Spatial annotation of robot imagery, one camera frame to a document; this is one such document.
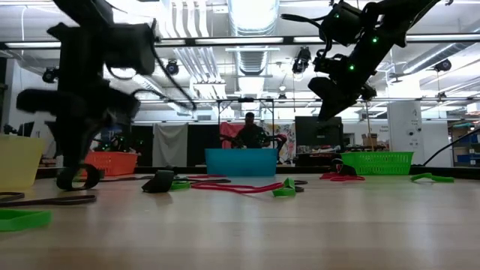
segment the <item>cardboard box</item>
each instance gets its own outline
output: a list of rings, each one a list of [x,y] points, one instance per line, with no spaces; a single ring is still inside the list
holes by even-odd
[[[362,134],[361,138],[363,139],[363,146],[377,146],[378,134]]]

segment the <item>ceiling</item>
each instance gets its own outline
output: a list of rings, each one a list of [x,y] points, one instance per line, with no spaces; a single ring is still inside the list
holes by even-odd
[[[298,14],[304,17],[320,17],[330,11],[328,6],[329,1],[302,1],[302,0],[280,0],[280,14]],[[357,5],[357,1],[349,1],[352,5]],[[52,40],[46,30],[50,26],[63,22],[68,25],[74,23],[66,17],[61,11],[54,6],[1,6],[0,1],[0,41],[45,41]],[[360,8],[365,5],[366,1],[358,1]],[[207,25],[210,35],[213,37],[230,36],[230,24],[227,11],[227,3],[224,0],[209,0],[207,1]],[[454,1],[451,6],[445,6],[441,1],[435,6],[421,21],[410,29],[409,34],[427,34],[427,33],[459,33],[463,32],[473,23],[479,19],[478,13],[480,11],[480,1]],[[312,25],[299,22],[290,22],[278,19],[276,34],[282,36],[306,36],[317,35],[317,30]],[[402,63],[411,61],[417,56],[425,53],[436,44],[414,43],[409,44],[407,48],[401,49],[395,47],[390,55],[387,55],[383,64],[401,65]],[[310,51],[314,56],[318,49],[322,46],[310,46]],[[226,93],[232,95],[238,90],[236,67],[234,55],[231,52],[225,51],[226,47],[214,47],[214,57],[219,67],[222,79],[226,82]],[[314,98],[315,95],[308,90],[308,82],[315,76],[322,76],[322,74],[315,74],[312,65],[307,69],[303,75],[303,79],[293,79],[288,74],[293,58],[299,51],[299,46],[280,46],[279,51],[270,52],[267,74],[271,75],[265,79],[264,92],[274,95],[278,92],[279,86],[286,86],[286,90],[291,92],[305,92],[305,98]],[[329,55],[335,53],[342,53],[348,55],[353,47],[343,47],[341,45],[334,45]],[[171,48],[157,49],[159,56],[162,59],[174,59],[175,54]],[[20,51],[10,52],[16,58],[19,58]],[[58,50],[26,50],[22,55],[25,62],[33,68],[42,71],[45,67],[57,65],[59,60]],[[480,59],[480,46],[475,44],[464,51],[459,52],[449,58],[453,68],[450,74],[443,75],[440,80],[436,80],[437,74],[433,71],[421,71],[415,75],[415,80],[420,81],[421,90],[425,96],[433,97],[440,89],[456,86],[465,83],[469,80],[474,80],[480,75],[476,71],[480,68],[480,64],[472,64],[468,68],[461,68],[468,65],[475,60]],[[370,78],[370,81],[376,87],[379,95],[385,95],[387,87],[386,73],[379,72],[375,77]],[[155,80],[165,89],[169,89],[172,85],[163,75],[154,76]],[[185,88],[190,87],[190,75],[182,66],[180,72],[175,76],[175,80]],[[118,81],[112,79],[112,85],[123,91],[130,92],[138,89],[139,85],[133,81]],[[456,96],[471,96],[480,93],[478,84],[472,84],[471,87],[456,93]]]

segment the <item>black strap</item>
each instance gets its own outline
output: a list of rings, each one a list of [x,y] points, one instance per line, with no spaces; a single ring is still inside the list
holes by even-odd
[[[0,208],[14,206],[76,206],[97,201],[95,195],[65,196],[48,199],[31,199],[21,202],[14,202],[25,198],[20,192],[0,192]]]
[[[74,187],[73,180],[77,173],[84,169],[87,172],[87,179],[82,187]],[[78,164],[63,169],[57,176],[57,187],[64,191],[84,191],[93,188],[100,182],[100,171],[90,164]]]

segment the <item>yellow bin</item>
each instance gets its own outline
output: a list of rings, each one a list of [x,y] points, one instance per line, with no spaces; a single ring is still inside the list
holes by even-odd
[[[44,141],[0,134],[0,191],[21,191],[35,181]]]

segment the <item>robotic arm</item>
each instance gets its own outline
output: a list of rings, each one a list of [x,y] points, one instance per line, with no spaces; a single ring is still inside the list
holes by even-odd
[[[308,88],[322,98],[319,120],[326,121],[356,103],[370,100],[377,92],[366,82],[393,45],[404,48],[407,31],[440,0],[384,0],[370,2],[363,10],[340,0],[326,16],[308,19],[282,14],[285,20],[310,23],[319,29],[325,49],[316,53],[315,72]],[[326,57],[333,41],[345,47],[356,44],[349,56]]]
[[[79,27],[59,23],[48,33],[61,41],[58,91],[26,89],[17,98],[16,107],[29,113],[49,112],[56,116],[51,127],[57,146],[64,154],[66,169],[58,176],[57,186],[66,191],[93,188],[98,171],[83,164],[95,135],[101,128],[123,122],[129,125],[140,108],[135,94],[110,88],[103,78],[104,65],[111,68],[133,68],[139,75],[152,75],[155,60],[172,84],[190,104],[163,99],[195,110],[191,100],[167,72],[155,51],[156,21],[128,25],[113,22],[112,7],[105,0],[53,0]],[[72,180],[81,169],[87,170],[84,187],[72,187]]]

